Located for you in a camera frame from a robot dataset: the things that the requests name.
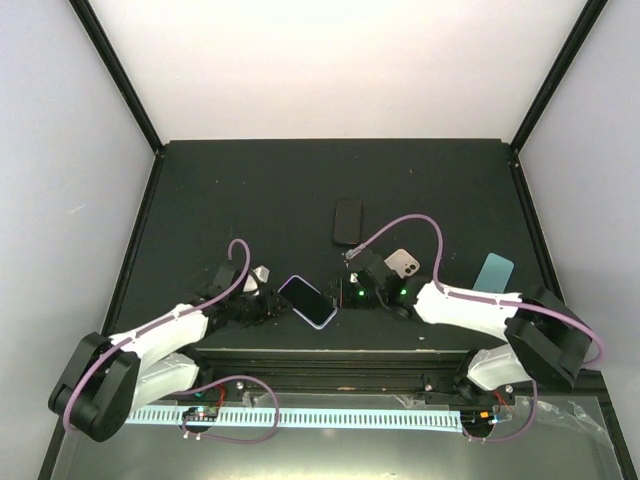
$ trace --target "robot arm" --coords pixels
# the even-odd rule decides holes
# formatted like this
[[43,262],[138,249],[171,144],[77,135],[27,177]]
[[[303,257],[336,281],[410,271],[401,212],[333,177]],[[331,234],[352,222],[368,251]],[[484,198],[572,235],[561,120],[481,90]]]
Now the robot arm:
[[487,392],[527,380],[560,392],[572,390],[591,338],[555,318],[524,308],[543,307],[583,324],[545,288],[492,294],[449,287],[419,276],[400,279],[369,249],[348,259],[347,267],[362,288],[374,291],[383,306],[403,317],[414,315],[425,323],[474,330],[506,342],[492,350],[469,352],[454,379],[443,374],[436,375],[437,381],[425,382],[434,402],[482,404],[494,400]]
[[176,306],[169,312],[175,314],[173,320],[139,338],[136,334],[155,320],[109,338],[98,333],[84,337],[49,397],[49,409],[62,415],[87,368],[125,338],[135,340],[103,365],[73,405],[71,422],[78,429],[104,441],[124,424],[131,411],[190,388],[200,368],[191,358],[174,352],[202,339],[208,319],[200,311],[177,316],[188,308],[191,306]]
[[[238,277],[239,271],[235,267],[228,262],[223,264],[214,282],[193,303],[200,305],[226,291]],[[238,288],[244,296],[237,291],[222,304],[203,311],[194,310],[193,305],[178,304],[160,317],[163,321],[153,320],[111,337],[98,333],[87,335],[80,341],[51,393],[49,409],[62,416],[87,370],[113,346],[132,339],[100,366],[71,407],[70,420],[76,428],[96,441],[107,440],[132,411],[172,393],[188,390],[201,380],[203,365],[199,364],[197,356],[181,353],[183,347],[224,326],[228,316],[244,314],[244,307],[259,307],[265,316],[274,315],[282,308],[277,298],[257,295],[262,292],[261,285],[267,278],[268,270],[261,266],[249,272],[244,288]]]

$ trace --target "black table surface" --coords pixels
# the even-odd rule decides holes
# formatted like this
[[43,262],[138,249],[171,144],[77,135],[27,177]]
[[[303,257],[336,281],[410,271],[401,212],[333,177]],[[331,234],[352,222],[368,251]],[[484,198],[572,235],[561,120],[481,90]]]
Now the black table surface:
[[[424,213],[445,239],[441,280],[471,288],[489,253],[515,264],[508,291],[542,283],[533,244],[499,140],[174,141],[153,197],[116,330],[167,312],[212,280],[236,237],[252,266],[281,285],[300,275],[318,288],[345,272],[332,243],[340,198],[364,204],[363,236],[407,213]],[[430,272],[436,237],[412,220],[373,248],[407,249]],[[236,251],[242,259],[242,249]],[[202,349],[457,351],[500,342],[448,326],[396,320],[386,311],[341,310],[322,331],[288,312],[250,328],[230,324]]]

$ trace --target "white backdrop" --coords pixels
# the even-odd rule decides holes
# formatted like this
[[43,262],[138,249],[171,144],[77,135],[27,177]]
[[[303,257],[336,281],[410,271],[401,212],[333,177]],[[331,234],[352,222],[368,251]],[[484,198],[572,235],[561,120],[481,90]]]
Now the white backdrop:
[[153,153],[69,2],[0,1],[0,18],[0,478],[33,480],[59,419],[47,400],[104,322]]
[[520,157],[568,305],[602,365],[640,472],[640,2],[609,2]]
[[510,141],[584,0],[93,0],[164,142]]

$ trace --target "black smartphone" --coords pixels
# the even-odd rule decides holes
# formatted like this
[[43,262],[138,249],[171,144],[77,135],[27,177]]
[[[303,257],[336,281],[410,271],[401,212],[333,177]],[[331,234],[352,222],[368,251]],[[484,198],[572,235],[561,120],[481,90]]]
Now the black smartphone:
[[294,275],[278,290],[293,311],[316,330],[322,330],[338,312],[309,282]]
[[362,202],[343,198],[336,203],[333,241],[337,245],[357,245],[362,230]]

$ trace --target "red wire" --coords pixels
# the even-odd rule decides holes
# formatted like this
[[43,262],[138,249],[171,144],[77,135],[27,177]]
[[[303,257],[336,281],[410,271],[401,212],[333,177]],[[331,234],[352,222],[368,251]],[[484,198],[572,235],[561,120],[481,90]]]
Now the red wire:
[[502,395],[500,395],[500,392],[498,392],[497,390],[493,392],[493,394],[498,398],[498,401],[504,405],[505,407],[507,407],[507,409],[513,413],[513,409],[509,406],[509,404],[507,402],[504,401],[504,398],[502,398]]
[[220,390],[220,398],[218,399],[218,403],[216,403],[216,407],[220,408],[222,406],[222,402],[224,402],[226,390],[223,385],[218,385],[218,389]]

